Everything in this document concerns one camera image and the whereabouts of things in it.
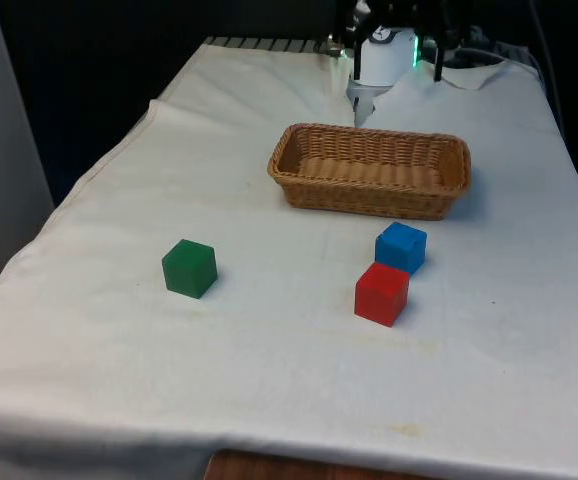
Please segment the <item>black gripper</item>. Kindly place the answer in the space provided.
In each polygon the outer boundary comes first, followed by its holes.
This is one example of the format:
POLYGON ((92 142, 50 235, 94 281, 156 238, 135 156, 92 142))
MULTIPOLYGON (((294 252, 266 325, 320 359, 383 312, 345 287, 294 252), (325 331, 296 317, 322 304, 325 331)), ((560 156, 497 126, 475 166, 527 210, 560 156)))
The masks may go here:
MULTIPOLYGON (((417 17, 418 2, 414 0, 370 0, 367 5, 379 26, 413 26, 417 17)), ((343 45, 353 60, 354 81, 358 81, 361 75, 361 52, 364 43, 360 29, 362 20, 362 14, 349 14, 342 34, 343 45)), ((442 79, 444 63, 442 23, 425 21, 420 27, 420 57, 423 57, 424 47, 430 41, 435 43, 433 80, 438 83, 442 79)))

